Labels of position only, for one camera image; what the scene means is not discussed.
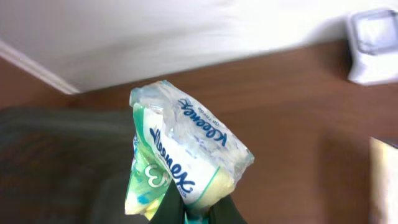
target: baseboard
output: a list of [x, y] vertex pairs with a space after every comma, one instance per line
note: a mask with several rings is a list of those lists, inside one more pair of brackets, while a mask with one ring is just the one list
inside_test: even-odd
[[62, 93], [68, 95], [80, 93], [80, 91], [73, 85], [69, 84], [51, 71], [48, 71], [39, 63], [30, 59], [28, 56], [14, 49], [2, 40], [0, 40], [0, 57], [25, 70], [27, 73], [42, 80]]

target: kleenex tissue pack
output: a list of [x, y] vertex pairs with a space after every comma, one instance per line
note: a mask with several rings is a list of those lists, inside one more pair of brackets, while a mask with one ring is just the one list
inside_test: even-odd
[[230, 194], [254, 156], [197, 100], [167, 81], [130, 95], [136, 125], [126, 214], [151, 219], [173, 180], [188, 213]]

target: brown wooden surface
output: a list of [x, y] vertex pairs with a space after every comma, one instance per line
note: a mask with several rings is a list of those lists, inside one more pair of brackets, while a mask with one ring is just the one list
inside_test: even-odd
[[367, 223], [369, 137], [398, 136], [398, 85], [345, 80], [345, 42], [226, 63], [77, 96], [75, 107], [129, 108], [166, 78], [203, 103], [255, 155], [233, 198], [248, 223]]
[[9, 106], [61, 108], [68, 96], [0, 58], [0, 109]]

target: kleenex logo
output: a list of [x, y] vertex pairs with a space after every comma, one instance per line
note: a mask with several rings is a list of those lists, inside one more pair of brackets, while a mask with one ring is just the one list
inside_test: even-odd
[[154, 143], [156, 145], [157, 150], [159, 151], [160, 155], [163, 157], [164, 161], [169, 167], [169, 170], [171, 171], [173, 177], [175, 180], [179, 179], [178, 182], [175, 183], [175, 185], [180, 187], [180, 192], [181, 190], [190, 193], [193, 189], [190, 187], [189, 189], [186, 189], [184, 185], [195, 185], [194, 181], [188, 181], [185, 180], [187, 178], [187, 172], [181, 172], [182, 168], [181, 165], [178, 163], [175, 163], [173, 165], [173, 159], [170, 157], [169, 154], [167, 154], [166, 149], [163, 147], [162, 142], [160, 141], [160, 130], [156, 129], [156, 132], [152, 129], [149, 128], [150, 134], [154, 138]]
[[189, 116], [193, 122], [196, 122], [198, 127], [201, 127], [204, 131], [207, 131], [206, 137], [214, 138], [215, 141], [222, 141], [221, 144], [225, 146], [226, 133], [222, 133], [220, 130], [214, 128], [209, 122], [204, 121], [197, 115], [193, 110], [193, 105], [187, 99], [179, 99], [181, 109], [185, 110], [184, 115]]

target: tissue packet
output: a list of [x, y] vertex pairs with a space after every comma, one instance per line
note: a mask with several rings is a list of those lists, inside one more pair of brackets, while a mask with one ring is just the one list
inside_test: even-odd
[[136, 125], [126, 214], [150, 219], [174, 180], [192, 215], [230, 194], [254, 156], [196, 99], [167, 81], [131, 92]]

